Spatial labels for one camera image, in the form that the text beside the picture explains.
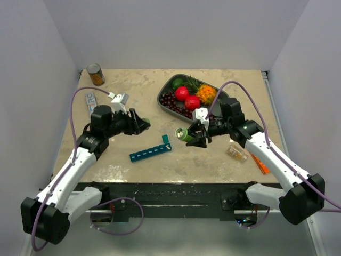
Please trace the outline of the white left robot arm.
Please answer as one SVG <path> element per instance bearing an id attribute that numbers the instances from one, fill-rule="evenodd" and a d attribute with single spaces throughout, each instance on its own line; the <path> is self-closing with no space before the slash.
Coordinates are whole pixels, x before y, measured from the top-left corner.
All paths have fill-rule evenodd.
<path id="1" fill-rule="evenodd" d="M 110 204 L 108 189 L 87 187 L 77 196 L 73 190 L 87 170 L 93 166 L 109 145 L 109 139 L 118 134 L 138 135 L 150 127 L 146 118 L 140 118 L 135 109 L 113 112 L 110 106 L 94 108 L 90 123 L 76 141 L 76 148 L 55 178 L 35 198 L 21 203 L 21 217 L 25 233 L 35 239 L 59 244 L 71 224 L 92 207 L 105 209 Z"/>

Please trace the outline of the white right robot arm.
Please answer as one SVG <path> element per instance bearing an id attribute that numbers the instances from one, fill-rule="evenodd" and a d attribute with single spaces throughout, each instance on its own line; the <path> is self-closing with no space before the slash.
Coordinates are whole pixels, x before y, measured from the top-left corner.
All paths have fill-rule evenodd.
<path id="1" fill-rule="evenodd" d="M 206 117 L 207 108 L 193 112 L 193 123 L 188 129 L 177 129 L 176 136 L 187 146 L 205 148 L 212 137 L 228 134 L 242 148 L 255 155 L 274 175 L 281 188 L 249 182 L 239 189 L 238 205 L 245 210 L 255 204 L 279 210 L 293 225 L 301 223 L 324 208 L 325 181 L 319 174 L 310 175 L 297 168 L 282 152 L 275 153 L 265 131 L 252 120 L 246 120 L 240 102 L 227 98 L 220 103 L 222 116 L 213 121 Z"/>

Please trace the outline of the teal weekly pill organizer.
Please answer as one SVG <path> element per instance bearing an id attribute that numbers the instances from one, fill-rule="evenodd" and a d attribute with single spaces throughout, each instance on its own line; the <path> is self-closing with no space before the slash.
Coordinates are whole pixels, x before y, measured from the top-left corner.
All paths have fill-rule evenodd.
<path id="1" fill-rule="evenodd" d="M 162 140 L 163 140 L 163 144 L 130 154 L 129 157 L 130 157 L 131 162 L 135 163 L 135 162 L 171 151 L 172 148 L 171 150 L 169 150 L 165 147 L 166 145 L 171 145 L 171 143 L 169 142 L 168 135 L 166 134 L 163 135 Z"/>

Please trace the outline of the green pill bottle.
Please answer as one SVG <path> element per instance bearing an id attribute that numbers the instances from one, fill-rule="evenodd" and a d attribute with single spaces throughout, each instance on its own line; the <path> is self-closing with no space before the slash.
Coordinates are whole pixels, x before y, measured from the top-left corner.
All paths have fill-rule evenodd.
<path id="1" fill-rule="evenodd" d="M 184 142 L 190 142 L 194 137 L 189 133 L 187 128 L 179 127 L 175 130 L 175 137 Z"/>

